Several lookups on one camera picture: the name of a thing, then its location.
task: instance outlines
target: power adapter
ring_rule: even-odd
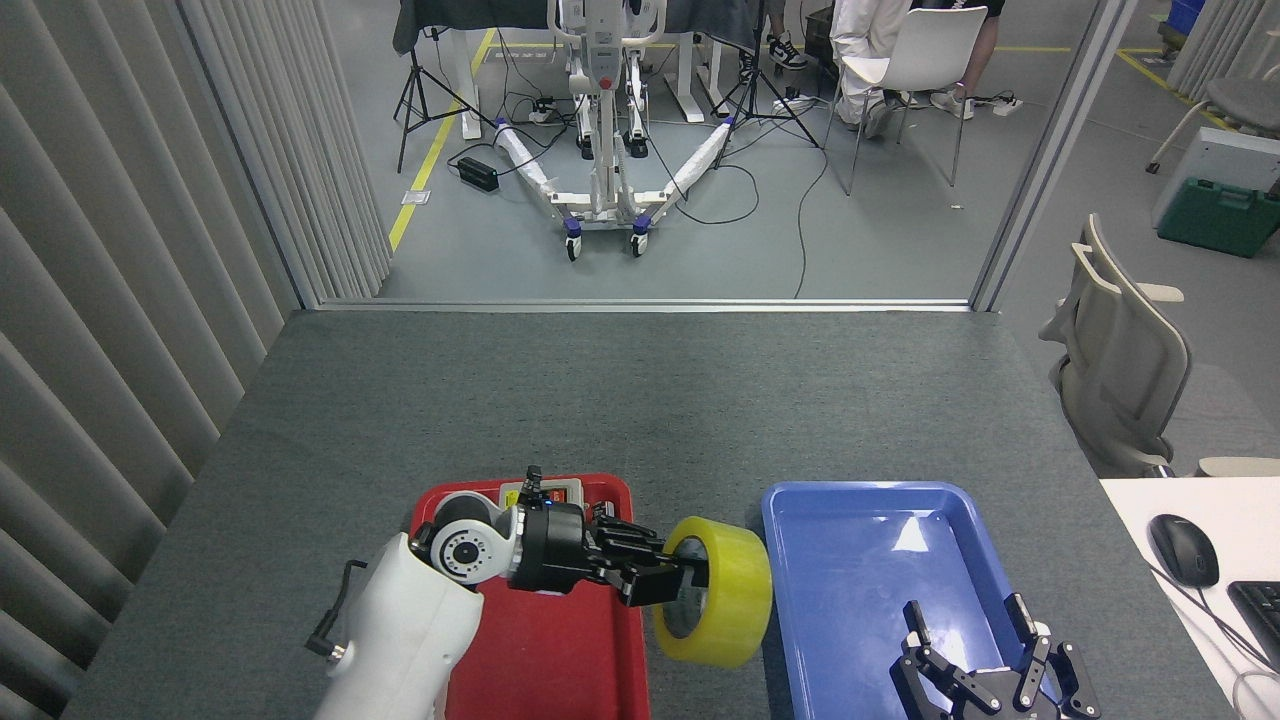
[[[498,172],[480,160],[462,158],[458,160],[458,177],[462,182],[479,187],[485,192],[498,190]]]

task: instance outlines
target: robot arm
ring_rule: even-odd
[[[653,530],[607,512],[556,502],[530,466],[516,505],[474,492],[448,496],[412,537],[397,533],[348,610],[348,639],[325,638],[342,594],[307,648],[328,656],[333,683],[317,720],[422,720],[443,702],[449,673],[480,626],[474,587],[506,578],[516,589],[567,593],[579,580],[612,585],[631,607],[676,600],[682,583],[705,588],[707,561],[662,552]]]

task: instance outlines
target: floor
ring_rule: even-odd
[[[801,14],[818,5],[791,3],[788,27],[797,36]],[[654,231],[640,259],[631,258],[628,233],[620,231],[589,237],[584,256],[568,263],[561,231],[538,213],[515,176],[503,177],[494,193],[457,179],[445,159],[463,143],[449,120],[412,133],[404,172],[394,172],[399,127],[390,115],[408,67],[389,47],[394,4],[329,0],[326,10],[356,104],[370,177],[397,246],[381,296],[426,302],[966,297],[1014,178],[1065,78],[1069,49],[1079,42],[1092,8],[1088,0],[1037,4],[1034,9],[1010,5],[1002,18],[1000,50],[978,92],[1012,90],[1025,105],[1006,118],[979,110],[979,117],[966,123],[955,188],[947,187],[943,177],[954,124],[932,109],[910,113],[904,145],[891,140],[864,145],[851,199],[844,196],[833,176],[838,169],[847,178],[852,147],[851,133],[838,123],[827,158],[792,135],[794,123],[781,128],[744,123],[730,149],[741,152],[728,161],[749,170],[750,177],[733,169],[713,170],[695,186],[685,206],[707,220],[736,218],[755,205],[754,181],[760,201],[746,219],[700,225],[672,214]],[[1271,382],[1270,361],[1280,355],[1270,313],[1280,307],[1280,247],[1272,241],[1244,260],[1162,241],[1151,229],[1149,209],[1165,177],[1149,176],[1143,167],[1187,108],[1158,85],[1167,68],[1152,63],[1156,54],[1151,50],[1160,42],[1153,15],[1165,12],[1165,1],[1138,0],[1121,42],[1126,53],[1111,63],[1089,122],[1012,275],[1001,313],[1030,363],[1047,370],[1061,351],[1036,333],[1066,290],[1071,266],[1068,245],[1078,237],[1087,213],[1101,213],[1108,240],[1132,273],[1176,284],[1187,293],[1187,302],[1166,310],[1187,334],[1197,363],[1226,370],[1262,415],[1280,427],[1280,392]],[[471,51],[484,40],[481,31],[468,33]],[[517,55],[538,54],[544,49],[526,46],[545,42],[545,33],[504,31],[492,37],[492,44],[503,40]],[[439,67],[429,40],[420,41],[419,49],[424,65]],[[649,60],[658,70],[669,72],[673,55],[669,47],[659,47],[652,50]],[[452,61],[443,59],[445,68],[452,68]],[[726,55],[724,65],[727,87],[736,65],[732,54]],[[502,104],[504,85],[511,92],[535,95],[541,92],[531,85],[545,88],[556,87],[557,79],[563,83],[558,64],[539,58],[515,63],[512,70],[492,56],[479,64],[483,108],[494,110]],[[452,77],[452,72],[445,74]],[[814,73],[787,73],[778,79],[809,92],[813,78]],[[428,92],[433,111],[445,106],[443,91],[429,87]],[[662,81],[650,82],[650,94],[654,146],[668,165],[675,165],[710,128],[681,123]],[[703,106],[708,106],[705,97]],[[518,108],[508,102],[502,111],[518,118],[527,108],[527,101]],[[826,110],[812,110],[804,122],[822,140]],[[442,132],[444,126],[451,126],[448,132]],[[549,140],[554,128],[530,132]],[[585,190],[577,184],[584,183],[588,169],[571,140],[572,131],[547,154],[545,165],[549,176],[562,178],[566,190]],[[439,146],[433,152],[434,145]],[[1166,168],[1176,164],[1184,146],[1185,140],[1166,159]],[[509,167],[503,155],[488,147],[468,154],[498,168]],[[424,163],[431,155],[434,160]],[[657,187],[666,181],[655,160],[657,154],[650,154],[628,164],[637,186]],[[826,160],[831,167],[823,170]],[[429,202],[415,208],[407,223],[397,224],[407,214],[399,205],[404,191],[424,186],[431,191]]]
[[[788,27],[796,40],[804,27],[801,13],[818,6],[813,1],[791,3]],[[393,241],[398,241],[396,260],[381,296],[475,302],[968,297],[1024,159],[1043,128],[1046,105],[1056,97],[1065,77],[1070,60],[1066,50],[1079,41],[1088,6],[1064,4],[1046,12],[1051,15],[1043,18],[1046,22],[1011,24],[1005,32],[1009,50],[997,54],[979,90],[995,94],[1016,88],[1027,104],[1007,118],[983,109],[980,122],[966,124],[954,188],[947,186],[946,174],[956,122],[932,106],[908,114],[902,145],[892,137],[864,143],[851,197],[845,196],[841,181],[847,182],[850,174],[854,133],[838,120],[826,156],[803,138],[795,123],[777,127],[772,120],[746,122],[736,131],[727,156],[727,163],[741,169],[709,172],[687,202],[680,204],[689,215],[703,220],[749,213],[745,219],[699,224],[671,213],[653,232],[641,259],[630,256],[626,229],[589,233],[584,256],[572,264],[558,222],[543,214],[517,176],[502,177],[493,193],[460,182],[456,170],[445,164],[465,147],[457,126],[449,123],[444,129],[447,123],[436,122],[411,133],[404,172],[394,173],[399,127],[390,110],[403,86],[407,61],[396,58],[387,44],[367,41],[370,27],[379,27],[389,37],[394,6],[371,0],[330,1],[328,10],[388,227],[394,225],[403,192],[415,184],[415,176],[424,169],[429,176],[422,183],[431,191],[429,202],[413,210],[402,234],[393,231]],[[486,55],[479,47],[484,40],[484,31],[468,33],[477,59]],[[545,47],[529,46],[545,44],[545,32],[506,29],[489,40],[490,45],[508,44],[517,56],[547,53]],[[451,42],[443,42],[440,50],[444,76],[453,83],[453,61],[447,55],[451,47]],[[438,74],[435,50],[430,38],[420,40],[420,61]],[[516,94],[566,92],[562,60],[539,56],[508,68],[492,53],[488,55],[476,72],[481,108],[488,113],[520,119],[527,115],[530,104]],[[662,161],[675,170],[710,133],[710,127],[685,124],[669,88],[657,77],[676,69],[671,47],[650,50],[646,60],[654,65],[649,91],[655,152],[641,160],[628,159],[627,170],[637,187],[658,190],[667,181]],[[723,65],[722,88],[727,90],[737,65],[731,49],[724,50]],[[812,94],[819,73],[813,68],[771,77],[780,86]],[[504,108],[503,87],[509,97]],[[768,111],[772,95],[763,85],[759,92],[765,102],[758,109]],[[433,113],[445,108],[447,101],[442,90],[428,86]],[[700,101],[709,109],[705,96]],[[572,104],[561,108],[568,110]],[[824,108],[806,113],[803,122],[819,141],[826,137]],[[547,141],[556,128],[529,129]],[[443,147],[433,155],[438,137]],[[563,190],[586,191],[590,165],[580,159],[572,137],[572,132],[566,135],[541,163]],[[467,155],[498,169],[509,167],[506,156],[490,147]]]

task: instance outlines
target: black shorts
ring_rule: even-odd
[[[960,8],[986,8],[988,18],[998,18],[1005,10],[1005,0],[913,0],[911,8],[929,8],[931,10],[957,10]]]

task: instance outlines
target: black mouse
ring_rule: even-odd
[[[1192,588],[1217,583],[1217,552],[1196,523],[1178,515],[1156,515],[1148,529],[1160,562],[1172,579]]]

